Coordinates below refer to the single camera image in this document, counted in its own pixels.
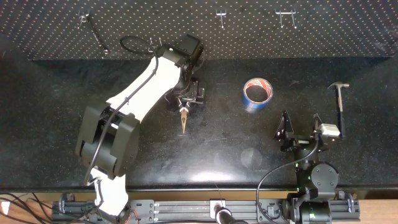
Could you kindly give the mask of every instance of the hammer head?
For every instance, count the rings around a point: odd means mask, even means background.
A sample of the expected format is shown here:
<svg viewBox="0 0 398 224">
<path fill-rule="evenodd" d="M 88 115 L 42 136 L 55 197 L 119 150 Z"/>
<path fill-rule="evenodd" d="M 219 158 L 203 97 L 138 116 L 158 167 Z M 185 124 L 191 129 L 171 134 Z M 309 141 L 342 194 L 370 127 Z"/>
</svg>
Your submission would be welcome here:
<svg viewBox="0 0 398 224">
<path fill-rule="evenodd" d="M 334 82 L 328 88 L 330 88 L 332 86 L 336 86 L 336 88 L 341 88 L 341 87 L 348 88 L 349 84 L 348 83 L 342 83 L 342 82 Z"/>
</svg>

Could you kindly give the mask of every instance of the hammer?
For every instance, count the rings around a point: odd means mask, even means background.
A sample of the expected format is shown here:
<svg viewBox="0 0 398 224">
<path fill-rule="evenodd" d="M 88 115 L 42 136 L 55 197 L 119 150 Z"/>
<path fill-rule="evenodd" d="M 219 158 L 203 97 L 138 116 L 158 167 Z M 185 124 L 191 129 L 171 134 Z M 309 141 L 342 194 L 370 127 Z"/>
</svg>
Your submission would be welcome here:
<svg viewBox="0 0 398 224">
<path fill-rule="evenodd" d="M 341 98 L 341 87 L 348 88 L 348 83 L 335 82 L 332 83 L 330 87 L 336 86 L 336 102 L 337 102 L 337 116 L 338 116 L 338 129 L 340 130 L 340 138 L 344 139 L 346 137 L 344 129 L 344 118 L 343 118 L 343 99 Z"/>
</svg>

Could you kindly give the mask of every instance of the blue tape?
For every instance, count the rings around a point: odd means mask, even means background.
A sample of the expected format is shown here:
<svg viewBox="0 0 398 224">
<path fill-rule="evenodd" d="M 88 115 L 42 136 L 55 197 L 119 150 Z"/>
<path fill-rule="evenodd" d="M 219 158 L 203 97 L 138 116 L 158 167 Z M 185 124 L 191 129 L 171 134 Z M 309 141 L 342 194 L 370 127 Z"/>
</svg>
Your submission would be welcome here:
<svg viewBox="0 0 398 224">
<path fill-rule="evenodd" d="M 256 102 L 248 97 L 246 90 L 250 86 L 254 85 L 261 86 L 263 87 L 263 89 L 265 89 L 268 95 L 265 101 Z M 272 89 L 271 84 L 263 78 L 252 78 L 246 84 L 244 84 L 243 87 L 243 103 L 245 106 L 247 106 L 247 109 L 249 110 L 261 110 L 265 108 L 268 105 L 268 103 L 271 101 L 273 95 L 274 95 L 274 90 Z"/>
</svg>

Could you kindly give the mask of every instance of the robotic arm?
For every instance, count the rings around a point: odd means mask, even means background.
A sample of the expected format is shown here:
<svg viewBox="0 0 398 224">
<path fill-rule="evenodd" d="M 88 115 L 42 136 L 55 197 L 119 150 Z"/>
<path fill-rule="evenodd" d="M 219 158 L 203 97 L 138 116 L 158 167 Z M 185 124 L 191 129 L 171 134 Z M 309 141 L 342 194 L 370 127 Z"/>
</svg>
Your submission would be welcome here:
<svg viewBox="0 0 398 224">
<path fill-rule="evenodd" d="M 85 166 L 89 169 L 93 167 L 90 170 L 93 180 L 88 184 L 95 185 L 96 209 L 101 210 L 107 220 L 124 223 L 128 219 L 125 174 L 137 156 L 140 123 L 158 99 L 172 89 L 180 104 L 203 103 L 204 88 L 199 91 L 198 83 L 190 80 L 202 51 L 200 41 L 190 35 L 177 47 L 163 45 L 156 51 L 159 64 L 153 77 L 151 75 L 157 60 L 155 57 L 144 73 L 120 94 L 105 103 L 87 106 L 75 153 L 82 158 Z M 137 92 L 122 106 L 135 91 Z M 105 130 L 99 150 L 100 136 L 109 119 L 110 126 Z M 91 164 L 95 154 L 95 164 Z"/>
</svg>

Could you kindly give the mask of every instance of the circular joint cover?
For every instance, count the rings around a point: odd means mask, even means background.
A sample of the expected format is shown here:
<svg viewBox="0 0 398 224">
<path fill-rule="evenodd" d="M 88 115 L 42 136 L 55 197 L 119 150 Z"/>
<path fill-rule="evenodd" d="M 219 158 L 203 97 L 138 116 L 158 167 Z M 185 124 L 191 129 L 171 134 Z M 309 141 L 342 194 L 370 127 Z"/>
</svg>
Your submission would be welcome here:
<svg viewBox="0 0 398 224">
<path fill-rule="evenodd" d="M 321 191 L 333 191 L 338 183 L 337 171 L 328 164 L 318 164 L 311 171 L 314 186 Z"/>
</svg>

